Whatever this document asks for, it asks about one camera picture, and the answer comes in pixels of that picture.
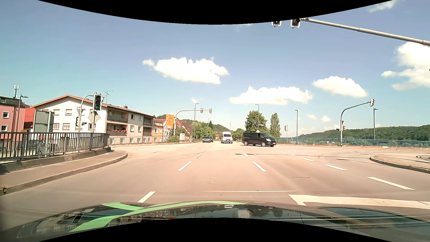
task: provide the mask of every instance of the traffic island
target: traffic island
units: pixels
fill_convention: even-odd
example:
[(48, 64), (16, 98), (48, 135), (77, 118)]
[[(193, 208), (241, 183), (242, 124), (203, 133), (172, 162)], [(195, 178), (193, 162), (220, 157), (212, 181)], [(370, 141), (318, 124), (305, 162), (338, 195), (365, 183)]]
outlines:
[(430, 155), (381, 154), (370, 157), (371, 161), (398, 168), (430, 173)]
[(0, 176), (0, 187), (3, 189), (0, 196), (107, 166), (126, 157), (126, 151), (117, 150), (96, 157), (13, 171)]

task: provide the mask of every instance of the pink building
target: pink building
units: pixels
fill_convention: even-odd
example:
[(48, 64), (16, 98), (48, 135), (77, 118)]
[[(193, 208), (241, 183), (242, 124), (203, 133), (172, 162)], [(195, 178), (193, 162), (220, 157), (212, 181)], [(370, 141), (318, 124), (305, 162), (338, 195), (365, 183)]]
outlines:
[(22, 130), (24, 130), (24, 121), (26, 119), (25, 113), (26, 109), (30, 106), (21, 101), (21, 108), (18, 108), (18, 104), (19, 99), (0, 96), (1, 132), (21, 132)]

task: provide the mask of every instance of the dark car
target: dark car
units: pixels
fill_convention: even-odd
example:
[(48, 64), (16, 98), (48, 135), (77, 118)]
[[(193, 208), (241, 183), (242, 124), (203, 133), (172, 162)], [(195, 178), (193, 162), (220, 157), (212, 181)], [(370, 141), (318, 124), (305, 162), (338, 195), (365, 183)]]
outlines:
[(204, 137), (203, 137), (203, 143), (206, 143), (206, 142), (208, 142), (208, 143), (209, 143), (209, 142), (212, 142), (212, 141), (211, 141), (211, 137), (209, 137), (209, 136), (204, 136)]
[(276, 145), (276, 140), (268, 133), (243, 133), (242, 143), (244, 145), (261, 145), (263, 147)]

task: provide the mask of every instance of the asphalt road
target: asphalt road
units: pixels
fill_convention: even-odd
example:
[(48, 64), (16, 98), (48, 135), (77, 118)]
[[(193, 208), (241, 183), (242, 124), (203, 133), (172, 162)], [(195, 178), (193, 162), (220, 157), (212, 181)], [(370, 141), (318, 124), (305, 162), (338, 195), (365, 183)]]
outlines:
[(4, 228), (107, 202), (249, 200), (430, 213), (430, 174), (369, 160), (397, 151), (192, 143), (116, 147), (121, 162), (0, 197)]

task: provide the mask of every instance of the white apartment building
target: white apartment building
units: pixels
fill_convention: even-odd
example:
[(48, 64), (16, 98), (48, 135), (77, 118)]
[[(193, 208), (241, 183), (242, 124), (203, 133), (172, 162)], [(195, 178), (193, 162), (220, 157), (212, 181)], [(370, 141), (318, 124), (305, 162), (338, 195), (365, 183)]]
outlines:
[[(64, 95), (32, 106), (36, 110), (54, 112), (53, 132), (78, 132), (76, 118), (82, 98)], [(81, 132), (91, 132), (92, 120), (88, 116), (92, 113), (92, 100), (85, 99), (82, 104)], [(119, 107), (103, 103), (101, 111), (97, 112), (100, 119), (94, 126), (95, 133), (110, 134), (110, 143), (144, 143), (151, 137), (154, 116), (147, 115), (127, 106)]]

